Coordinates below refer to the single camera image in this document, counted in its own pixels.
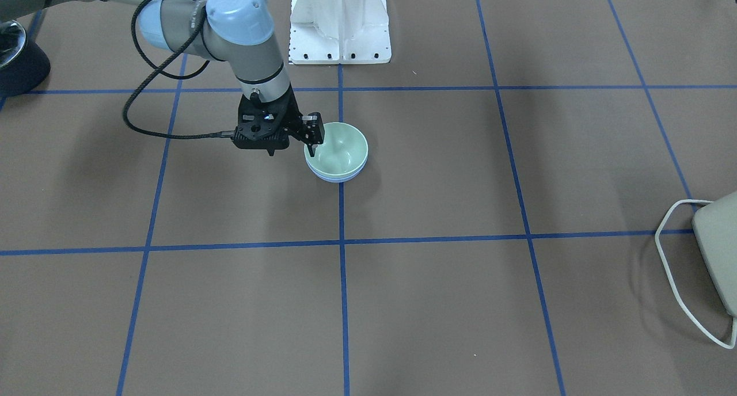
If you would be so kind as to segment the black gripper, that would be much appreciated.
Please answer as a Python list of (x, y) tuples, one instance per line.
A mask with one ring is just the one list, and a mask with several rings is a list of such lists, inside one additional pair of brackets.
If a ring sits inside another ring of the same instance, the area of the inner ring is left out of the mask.
[(294, 91), (288, 89), (271, 102), (261, 102), (255, 93), (242, 96), (231, 141), (238, 149), (266, 150), (274, 157), (276, 150), (286, 150), (295, 139), (306, 145), (310, 158), (315, 158), (317, 145), (323, 144), (324, 138), (321, 114), (303, 115)]

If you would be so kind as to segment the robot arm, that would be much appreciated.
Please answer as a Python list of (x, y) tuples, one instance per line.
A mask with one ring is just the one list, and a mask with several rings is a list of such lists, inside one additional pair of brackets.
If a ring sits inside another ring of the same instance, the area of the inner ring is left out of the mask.
[[(67, 2), (129, 3), (131, 37), (152, 73), (132, 92), (122, 108), (131, 130), (165, 139), (229, 139), (238, 149), (265, 150), (274, 155), (292, 139), (305, 144), (311, 157), (324, 143), (321, 115), (303, 115), (279, 43), (268, 0), (2, 0), (2, 97), (34, 89), (50, 73), (47, 55), (17, 18)], [(230, 65), (242, 89), (237, 125), (232, 131), (175, 135), (139, 128), (128, 114), (132, 103), (154, 78), (184, 81), (201, 74), (171, 74), (166, 68), (182, 54)]]

